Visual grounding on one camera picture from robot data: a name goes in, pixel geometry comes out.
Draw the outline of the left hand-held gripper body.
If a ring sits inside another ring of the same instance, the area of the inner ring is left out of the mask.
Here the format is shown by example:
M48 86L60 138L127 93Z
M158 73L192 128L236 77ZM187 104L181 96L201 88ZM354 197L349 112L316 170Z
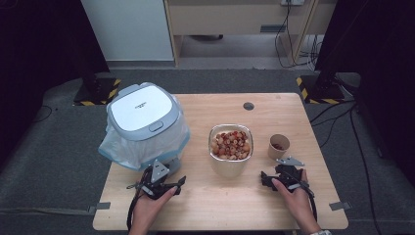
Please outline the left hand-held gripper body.
M155 160L151 166L153 167L153 175L150 185L142 184L140 179L136 183L127 186L127 189L135 188L138 192L143 191L149 198L157 200L168 191L167 187L164 186L168 184L165 181L181 167L181 163L177 159L169 161L167 164Z

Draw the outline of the white cabinet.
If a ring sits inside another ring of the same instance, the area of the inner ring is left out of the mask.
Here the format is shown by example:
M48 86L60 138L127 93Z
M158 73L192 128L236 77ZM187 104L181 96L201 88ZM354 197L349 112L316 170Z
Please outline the white cabinet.
M163 0L81 0L107 61L172 61Z

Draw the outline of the person's right hand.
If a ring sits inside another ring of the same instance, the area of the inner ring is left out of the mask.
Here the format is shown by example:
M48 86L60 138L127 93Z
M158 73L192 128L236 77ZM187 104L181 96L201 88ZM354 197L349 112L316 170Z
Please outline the person's right hand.
M297 222L297 225L303 234L305 234L303 232L304 228L318 224L314 218L308 195L302 188L297 188L291 193L278 179L273 179L272 182L277 187L287 209Z

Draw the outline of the grey tape piece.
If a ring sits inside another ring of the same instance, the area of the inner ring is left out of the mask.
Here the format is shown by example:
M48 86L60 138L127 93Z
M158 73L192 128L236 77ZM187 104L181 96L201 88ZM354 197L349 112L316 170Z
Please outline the grey tape piece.
M97 203L95 206L90 206L87 210L90 214L95 214L99 210L108 210L111 207L110 202Z
M331 203L329 207L332 211L338 211L338 210L346 211L352 208L352 204L350 202L335 202L335 203Z

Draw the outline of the black curtain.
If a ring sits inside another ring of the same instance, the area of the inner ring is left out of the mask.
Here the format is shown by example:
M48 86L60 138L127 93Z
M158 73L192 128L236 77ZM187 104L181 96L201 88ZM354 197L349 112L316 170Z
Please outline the black curtain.
M360 75L381 155L415 187L415 0L337 0L317 69Z
M0 167L44 93L80 78L80 64L108 69L81 0L0 0Z

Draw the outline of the white plastic trash bag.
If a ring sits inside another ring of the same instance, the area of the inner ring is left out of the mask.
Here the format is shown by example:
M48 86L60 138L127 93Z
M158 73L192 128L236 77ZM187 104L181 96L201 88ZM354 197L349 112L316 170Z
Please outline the white plastic trash bag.
M98 152L121 166L141 171L155 160L163 164L180 159L181 152L190 139L186 123L175 123L164 132L143 141L122 138L109 124L107 134Z

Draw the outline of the light wooden desk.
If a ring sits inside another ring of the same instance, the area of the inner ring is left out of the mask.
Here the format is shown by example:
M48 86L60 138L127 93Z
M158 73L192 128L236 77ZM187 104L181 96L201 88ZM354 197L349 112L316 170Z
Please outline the light wooden desk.
M338 1L282 6L281 0L163 0L175 58L185 35L277 33L291 65L308 35L326 32Z

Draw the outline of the white lidded trash bin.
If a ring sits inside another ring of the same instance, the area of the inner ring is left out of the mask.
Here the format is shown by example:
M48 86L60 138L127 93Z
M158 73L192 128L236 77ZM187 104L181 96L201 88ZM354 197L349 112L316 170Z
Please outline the white lidded trash bin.
M147 140L175 123L186 123L177 99L150 82L120 90L107 105L107 114L107 126L131 141Z

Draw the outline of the brown paper cup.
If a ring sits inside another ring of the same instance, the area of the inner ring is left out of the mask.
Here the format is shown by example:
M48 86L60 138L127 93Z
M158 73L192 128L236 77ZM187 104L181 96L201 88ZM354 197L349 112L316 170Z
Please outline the brown paper cup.
M281 145L285 150L280 151L275 149L272 144L279 144ZM281 159L284 154L288 151L290 148L290 140L282 134L274 134L269 139L269 146L268 146L268 157L272 160Z

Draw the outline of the metal bowl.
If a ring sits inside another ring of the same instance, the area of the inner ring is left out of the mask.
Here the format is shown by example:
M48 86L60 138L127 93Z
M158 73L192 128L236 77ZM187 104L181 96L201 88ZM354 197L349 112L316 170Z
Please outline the metal bowl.
M221 132L228 132L228 131L234 131L234 130L240 130L240 131L245 131L248 133L249 136L249 140L251 142L251 152L250 155L244 159L244 160L239 160L239 161L226 161L226 160L221 160L217 157L215 157L211 152L210 152L210 140L211 138L218 133ZM250 132L250 130L241 125L241 124L230 124L230 123L225 123L225 124L219 124L214 126L210 133L209 133L209 138L208 138L208 151L210 154L210 164L211 164L211 168L213 169L214 172L216 172L218 175L223 176L223 177L227 177L227 178L232 178L232 177L236 177L239 176L245 169L250 157L253 154L254 151L254 141L253 141L253 137L252 134Z

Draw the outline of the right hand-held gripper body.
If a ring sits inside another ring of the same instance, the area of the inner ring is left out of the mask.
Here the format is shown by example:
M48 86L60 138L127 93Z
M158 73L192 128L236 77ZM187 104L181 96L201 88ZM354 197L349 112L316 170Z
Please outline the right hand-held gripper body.
M294 191L297 188L309 189L308 183L302 180L302 167L304 163L292 157L277 159L276 162L275 171L277 173L277 179L289 191Z

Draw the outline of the person's left hand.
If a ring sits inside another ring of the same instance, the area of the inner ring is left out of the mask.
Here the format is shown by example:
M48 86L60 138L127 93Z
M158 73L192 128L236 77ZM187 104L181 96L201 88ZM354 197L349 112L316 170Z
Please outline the person's left hand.
M131 228L149 231L163 206L174 196L175 190L175 187L169 189L157 200L150 199L145 193L140 192L132 213Z

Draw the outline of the pile of red-brown fruit shells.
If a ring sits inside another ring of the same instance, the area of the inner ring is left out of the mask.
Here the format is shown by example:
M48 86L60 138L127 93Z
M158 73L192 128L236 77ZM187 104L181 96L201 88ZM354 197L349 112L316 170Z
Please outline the pile of red-brown fruit shells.
M240 130L215 134L209 146L215 157L226 161L244 160L252 149L248 133Z

